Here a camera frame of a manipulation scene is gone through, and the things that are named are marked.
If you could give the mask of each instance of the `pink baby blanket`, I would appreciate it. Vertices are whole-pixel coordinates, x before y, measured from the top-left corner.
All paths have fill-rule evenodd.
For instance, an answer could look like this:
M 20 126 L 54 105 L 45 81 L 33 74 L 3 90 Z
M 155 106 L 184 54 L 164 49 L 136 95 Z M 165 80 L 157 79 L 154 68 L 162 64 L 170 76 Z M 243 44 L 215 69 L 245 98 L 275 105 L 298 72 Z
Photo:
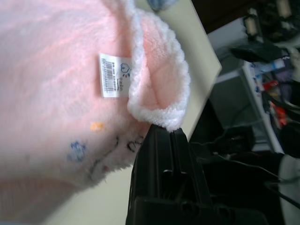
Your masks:
M 150 124 L 182 123 L 184 53 L 134 0 L 4 0 L 0 50 L 0 221 L 40 222 L 131 165 Z M 128 97 L 103 97 L 123 83 Z

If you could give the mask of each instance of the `white desk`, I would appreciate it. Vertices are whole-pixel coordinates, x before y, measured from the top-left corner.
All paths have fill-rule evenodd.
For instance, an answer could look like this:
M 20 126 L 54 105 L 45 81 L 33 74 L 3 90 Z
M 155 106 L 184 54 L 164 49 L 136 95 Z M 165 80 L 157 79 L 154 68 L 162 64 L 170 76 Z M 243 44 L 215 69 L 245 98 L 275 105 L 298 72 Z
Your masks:
M 150 11 L 146 0 L 136 1 Z M 221 66 L 190 0 L 180 0 L 159 16 L 176 32 L 190 65 L 191 99 L 182 125 L 190 139 Z M 124 225 L 131 170 L 112 173 L 98 187 L 74 196 L 44 225 Z

